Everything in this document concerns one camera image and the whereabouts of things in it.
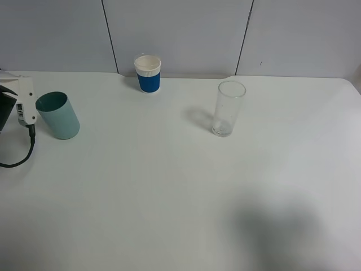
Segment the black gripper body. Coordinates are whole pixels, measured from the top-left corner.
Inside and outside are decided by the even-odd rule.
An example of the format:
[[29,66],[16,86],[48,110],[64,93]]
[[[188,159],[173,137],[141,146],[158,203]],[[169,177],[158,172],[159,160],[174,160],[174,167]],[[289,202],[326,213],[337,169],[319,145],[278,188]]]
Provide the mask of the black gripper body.
[[16,99],[13,97],[9,97],[4,92],[1,92],[0,99],[0,131],[3,130],[9,115],[16,104]]

